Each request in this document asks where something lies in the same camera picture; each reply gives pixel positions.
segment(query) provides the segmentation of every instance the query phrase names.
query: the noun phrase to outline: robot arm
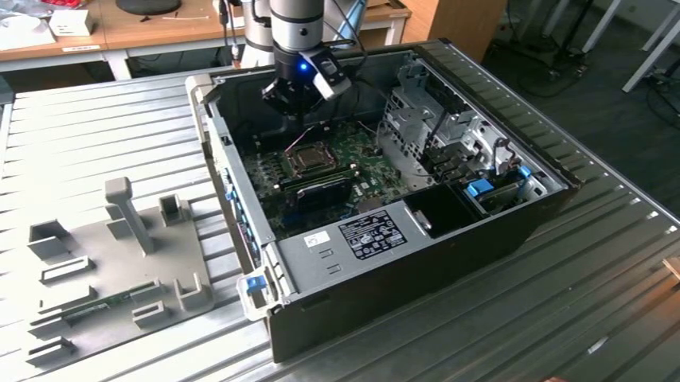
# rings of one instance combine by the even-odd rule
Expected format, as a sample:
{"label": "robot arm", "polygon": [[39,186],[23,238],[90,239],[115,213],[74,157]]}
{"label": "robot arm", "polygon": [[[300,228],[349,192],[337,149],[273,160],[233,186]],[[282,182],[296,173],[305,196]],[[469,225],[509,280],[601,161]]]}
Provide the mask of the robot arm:
{"label": "robot arm", "polygon": [[274,64],[277,77],[262,97],[284,115],[302,119],[352,86],[322,42],[325,0],[250,0],[242,5],[247,38],[242,66]]}

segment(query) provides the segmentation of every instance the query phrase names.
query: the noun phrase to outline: metal workbench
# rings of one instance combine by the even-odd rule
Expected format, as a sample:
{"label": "metal workbench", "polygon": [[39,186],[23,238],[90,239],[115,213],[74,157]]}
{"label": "metal workbench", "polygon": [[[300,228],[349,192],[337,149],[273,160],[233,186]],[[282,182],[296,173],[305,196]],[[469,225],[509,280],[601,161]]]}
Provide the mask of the metal workbench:
{"label": "metal workbench", "polygon": [[237,299],[186,73],[18,95],[0,129],[3,380],[36,373],[19,350],[20,227],[50,215],[71,226],[105,219],[94,196],[114,174],[131,178],[138,207],[165,193],[191,200],[217,308],[40,379],[680,380],[680,293],[662,265],[680,250],[678,220],[471,61],[456,53],[445,64],[587,184],[515,255],[285,364]]}

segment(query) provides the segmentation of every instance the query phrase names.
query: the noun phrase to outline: motherboard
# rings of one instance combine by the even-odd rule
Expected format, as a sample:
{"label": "motherboard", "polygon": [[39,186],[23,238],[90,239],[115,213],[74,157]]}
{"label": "motherboard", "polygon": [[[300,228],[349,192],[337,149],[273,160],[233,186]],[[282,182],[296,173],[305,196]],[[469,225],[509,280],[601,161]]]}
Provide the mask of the motherboard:
{"label": "motherboard", "polygon": [[320,141],[242,158],[280,239],[377,209],[409,192],[377,144],[377,128],[341,123]]}

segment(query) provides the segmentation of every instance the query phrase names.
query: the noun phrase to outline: gray 3d printed holder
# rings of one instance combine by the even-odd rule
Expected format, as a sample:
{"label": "gray 3d printed holder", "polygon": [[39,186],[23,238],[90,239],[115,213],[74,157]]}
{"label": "gray 3d printed holder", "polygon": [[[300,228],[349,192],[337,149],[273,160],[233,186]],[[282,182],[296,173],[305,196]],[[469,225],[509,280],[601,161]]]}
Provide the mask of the gray 3d printed holder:
{"label": "gray 3d printed holder", "polygon": [[137,211],[127,178],[107,181],[111,221],[70,232],[32,225],[27,246],[46,262],[26,361],[43,370],[87,357],[213,309],[199,237],[187,201],[159,198]]}

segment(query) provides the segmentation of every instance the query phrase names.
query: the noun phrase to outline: blue latch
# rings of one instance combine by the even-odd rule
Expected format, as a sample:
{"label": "blue latch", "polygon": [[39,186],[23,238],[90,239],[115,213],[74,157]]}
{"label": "blue latch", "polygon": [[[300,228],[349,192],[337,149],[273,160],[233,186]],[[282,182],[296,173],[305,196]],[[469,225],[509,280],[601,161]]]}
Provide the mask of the blue latch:
{"label": "blue latch", "polygon": [[492,190],[493,185],[487,179],[480,179],[479,181],[473,181],[468,184],[468,192],[472,197],[479,197],[483,193],[488,193]]}
{"label": "blue latch", "polygon": [[267,287],[267,280],[265,279],[265,276],[250,277],[246,281],[247,281],[246,292],[249,294],[253,294],[253,292],[257,292],[258,290],[262,290]]}
{"label": "blue latch", "polygon": [[528,177],[532,176],[532,169],[529,169],[527,166],[521,166],[520,167],[520,175],[523,175],[524,178],[527,179]]}

